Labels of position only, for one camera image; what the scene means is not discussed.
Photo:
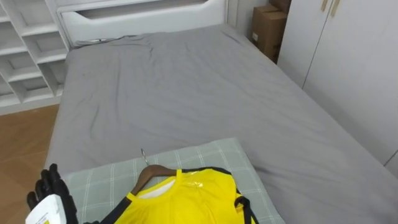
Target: shelf compartment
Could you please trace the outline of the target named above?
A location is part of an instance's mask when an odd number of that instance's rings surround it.
[[[55,62],[67,57],[67,49],[58,32],[23,37],[37,63]]]
[[[0,55],[26,52],[27,49],[10,22],[0,23]]]
[[[19,104],[18,97],[0,76],[0,107]]]
[[[39,68],[46,77],[55,77],[57,85],[65,82],[65,60],[59,60],[56,62],[43,63],[39,65]]]
[[[21,36],[30,36],[30,35],[37,35],[37,34],[46,34],[46,33],[51,33],[51,32],[56,32],[58,31],[57,25],[53,23],[49,24],[39,24],[39,25],[34,25],[34,26],[29,26],[26,28],[23,28],[21,30]]]
[[[45,0],[3,0],[2,3],[21,36],[57,30]]]
[[[23,103],[54,97],[54,93],[47,87],[43,77],[12,82],[10,86]]]
[[[62,96],[62,93],[63,93],[63,84],[59,84],[57,94],[55,96]]]
[[[42,76],[28,53],[0,57],[0,73],[7,82],[18,82]]]
[[[8,18],[4,9],[0,6],[0,22],[8,22],[10,18]]]

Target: clothes hanger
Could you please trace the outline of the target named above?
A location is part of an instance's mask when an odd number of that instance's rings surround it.
[[[141,173],[139,174],[137,184],[132,189],[131,193],[137,195],[138,192],[153,178],[153,177],[170,177],[177,175],[177,171],[169,169],[161,165],[149,165],[144,150],[141,149],[142,156],[147,163]]]

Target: wooden floor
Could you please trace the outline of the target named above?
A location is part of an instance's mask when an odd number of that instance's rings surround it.
[[[25,223],[26,194],[43,168],[58,105],[0,116],[0,222]]]

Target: white bookshelf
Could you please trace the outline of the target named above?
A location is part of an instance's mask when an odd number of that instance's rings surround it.
[[[45,0],[0,0],[0,114],[56,103],[67,52]]]

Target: wrinkled sheet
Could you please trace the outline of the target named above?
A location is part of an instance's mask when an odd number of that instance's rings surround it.
[[[398,180],[222,25],[72,50],[46,166],[236,137],[286,223],[398,223]]]

